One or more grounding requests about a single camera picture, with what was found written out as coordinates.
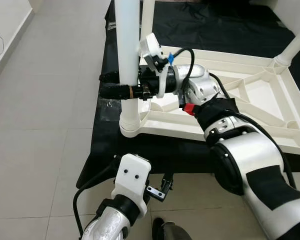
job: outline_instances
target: white cylindrical pole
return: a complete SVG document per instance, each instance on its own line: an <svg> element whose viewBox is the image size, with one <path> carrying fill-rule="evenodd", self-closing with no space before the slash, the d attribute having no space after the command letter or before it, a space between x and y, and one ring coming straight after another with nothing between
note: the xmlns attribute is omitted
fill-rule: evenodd
<svg viewBox="0 0 300 240"><path fill-rule="evenodd" d="M155 0L143 0L140 40L152 33L154 22Z"/></svg>
<svg viewBox="0 0 300 240"><path fill-rule="evenodd" d="M285 50L274 59L282 66L290 66L292 59L300 51L300 32L285 48Z"/></svg>
<svg viewBox="0 0 300 240"><path fill-rule="evenodd" d="M139 70L139 0L115 0L116 42L118 48L121 85L138 84ZM136 131L140 127L138 99L121 100L121 132Z"/></svg>

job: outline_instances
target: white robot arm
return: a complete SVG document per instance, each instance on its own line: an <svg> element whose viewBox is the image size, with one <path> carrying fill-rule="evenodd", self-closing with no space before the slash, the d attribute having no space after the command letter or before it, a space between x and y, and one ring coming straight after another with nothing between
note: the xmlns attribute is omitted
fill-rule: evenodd
<svg viewBox="0 0 300 240"><path fill-rule="evenodd" d="M239 113L217 76L194 64L191 49L183 48L165 58L153 34L140 47L148 64L139 74L140 85L104 88L100 95L146 100L162 98L164 93L178 94L182 109L193 115L204 131L219 184L244 197L268 239L300 240L300 192L276 142L255 121ZM186 50L191 53L190 65L169 66L168 62ZM103 81L107 78L115 79L111 74L100 76ZM291 186L283 178L284 168ZM112 199L103 201L97 218L86 227L83 240L125 239L136 219L146 214L149 197L165 199L172 175L165 176L162 189L157 190L149 186L150 170L150 163L142 157L122 157Z"/></svg>

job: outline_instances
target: baseboard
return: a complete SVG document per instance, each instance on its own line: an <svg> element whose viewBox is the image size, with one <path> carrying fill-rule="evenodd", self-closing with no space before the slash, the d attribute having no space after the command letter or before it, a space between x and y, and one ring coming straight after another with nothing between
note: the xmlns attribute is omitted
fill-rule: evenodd
<svg viewBox="0 0 300 240"><path fill-rule="evenodd" d="M32 18L34 17L34 11L31 9L27 16L24 18L23 23L20 24L19 28L15 31L14 36L9 44L6 45L6 51L1 56L0 59L0 74L5 68L10 56L14 52L16 46L18 45L22 35L26 31L28 25L31 23Z"/></svg>

